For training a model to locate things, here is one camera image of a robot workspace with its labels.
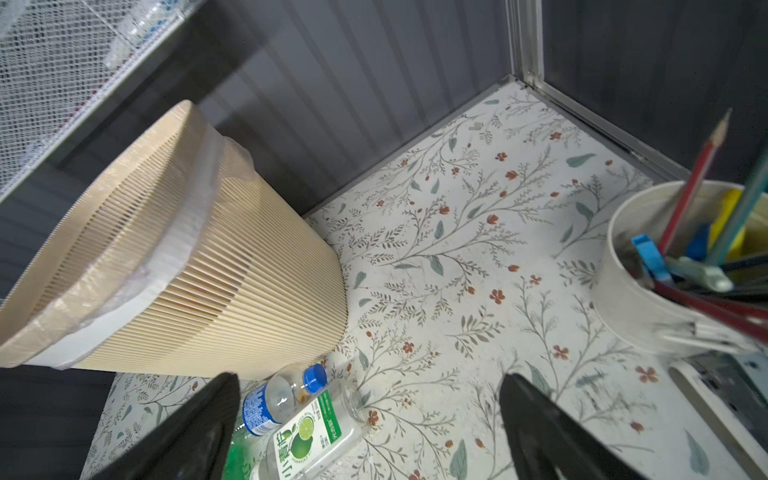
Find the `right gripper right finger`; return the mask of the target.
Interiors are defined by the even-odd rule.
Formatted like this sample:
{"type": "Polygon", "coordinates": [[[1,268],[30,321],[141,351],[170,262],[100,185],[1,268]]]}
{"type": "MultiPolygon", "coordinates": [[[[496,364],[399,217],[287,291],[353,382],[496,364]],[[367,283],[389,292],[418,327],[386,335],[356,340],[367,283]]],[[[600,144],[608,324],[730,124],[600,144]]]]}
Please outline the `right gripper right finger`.
{"type": "Polygon", "coordinates": [[[501,382],[499,406],[520,479],[641,479],[519,374],[501,382]]]}

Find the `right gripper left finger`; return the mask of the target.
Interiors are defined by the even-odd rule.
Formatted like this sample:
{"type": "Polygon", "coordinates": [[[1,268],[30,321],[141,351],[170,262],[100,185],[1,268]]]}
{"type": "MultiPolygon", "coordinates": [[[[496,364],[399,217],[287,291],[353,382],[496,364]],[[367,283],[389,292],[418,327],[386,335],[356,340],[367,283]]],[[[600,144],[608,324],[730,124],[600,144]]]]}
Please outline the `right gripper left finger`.
{"type": "Polygon", "coordinates": [[[220,479],[240,401],[239,378],[221,373],[96,479],[220,479]]]}

